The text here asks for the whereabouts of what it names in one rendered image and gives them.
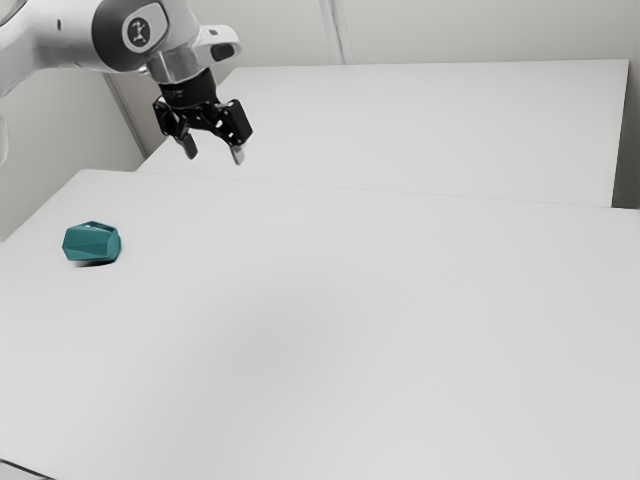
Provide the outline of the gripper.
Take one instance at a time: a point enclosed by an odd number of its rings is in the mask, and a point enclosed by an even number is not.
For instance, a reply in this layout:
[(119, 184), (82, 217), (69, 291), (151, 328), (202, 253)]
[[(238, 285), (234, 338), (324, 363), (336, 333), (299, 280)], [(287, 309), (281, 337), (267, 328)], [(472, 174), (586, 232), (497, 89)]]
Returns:
[(183, 148), (188, 159), (196, 157), (198, 148), (190, 134), (188, 122), (172, 108), (195, 108), (203, 104), (200, 108), (203, 129), (226, 143), (237, 166), (244, 162), (244, 147), (253, 134), (253, 128), (239, 100), (219, 103), (210, 69), (204, 69), (181, 83), (160, 84), (159, 88), (162, 96), (153, 102), (159, 128), (163, 135), (172, 137)]

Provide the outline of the teal faceted mug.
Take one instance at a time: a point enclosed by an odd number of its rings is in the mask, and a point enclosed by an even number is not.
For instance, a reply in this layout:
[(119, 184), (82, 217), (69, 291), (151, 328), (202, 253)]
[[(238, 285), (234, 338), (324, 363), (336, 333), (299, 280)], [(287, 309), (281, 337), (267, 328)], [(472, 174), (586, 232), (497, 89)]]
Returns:
[(121, 250), (118, 229), (97, 221), (69, 227), (62, 242), (62, 251), (72, 262), (112, 263), (118, 259)]

